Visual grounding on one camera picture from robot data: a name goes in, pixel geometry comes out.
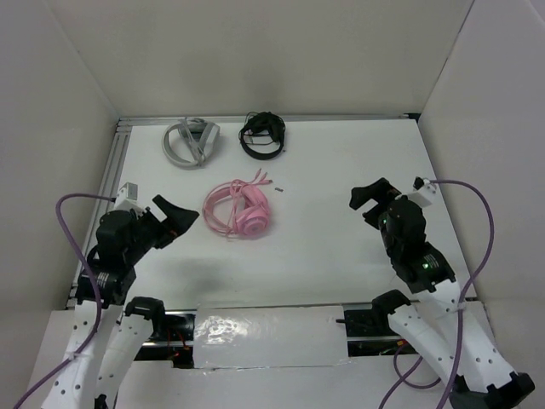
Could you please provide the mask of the pink headphones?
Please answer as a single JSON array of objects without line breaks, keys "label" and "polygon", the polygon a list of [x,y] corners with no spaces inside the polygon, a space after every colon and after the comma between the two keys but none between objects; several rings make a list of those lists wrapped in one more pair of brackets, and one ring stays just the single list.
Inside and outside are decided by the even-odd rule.
[{"label": "pink headphones", "polygon": [[[206,196],[202,206],[203,218],[208,228],[226,237],[250,238],[265,233],[270,222],[271,209],[260,186],[271,182],[267,176],[263,176],[253,181],[235,179],[214,188]],[[226,222],[215,214],[215,207],[225,200],[232,203]]]}]

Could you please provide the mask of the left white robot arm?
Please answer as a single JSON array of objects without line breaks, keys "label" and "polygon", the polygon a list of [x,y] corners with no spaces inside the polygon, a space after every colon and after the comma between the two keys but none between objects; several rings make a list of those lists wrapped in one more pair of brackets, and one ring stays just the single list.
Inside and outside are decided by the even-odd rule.
[{"label": "left white robot arm", "polygon": [[112,408],[132,362],[147,340],[168,330],[164,302],[127,298],[136,264],[151,250],[161,250],[186,233],[198,219],[195,210],[157,195],[158,219],[141,208],[131,193],[112,200],[95,231],[96,244],[82,256],[77,280],[72,334],[44,408]]}]

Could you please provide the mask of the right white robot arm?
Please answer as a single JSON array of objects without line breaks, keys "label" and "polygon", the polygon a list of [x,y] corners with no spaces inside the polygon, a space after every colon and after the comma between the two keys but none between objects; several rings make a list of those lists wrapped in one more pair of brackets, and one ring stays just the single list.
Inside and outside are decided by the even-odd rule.
[{"label": "right white robot arm", "polygon": [[438,406],[514,408],[535,389],[531,377],[516,371],[465,308],[467,285],[457,280],[443,253],[427,240],[423,213],[438,194],[438,182],[417,177],[402,193],[381,178],[351,191],[353,210],[370,201],[363,214],[378,230],[396,275],[428,309],[428,324],[399,290],[376,297],[371,323],[381,334],[401,336],[439,376],[445,386]]}]

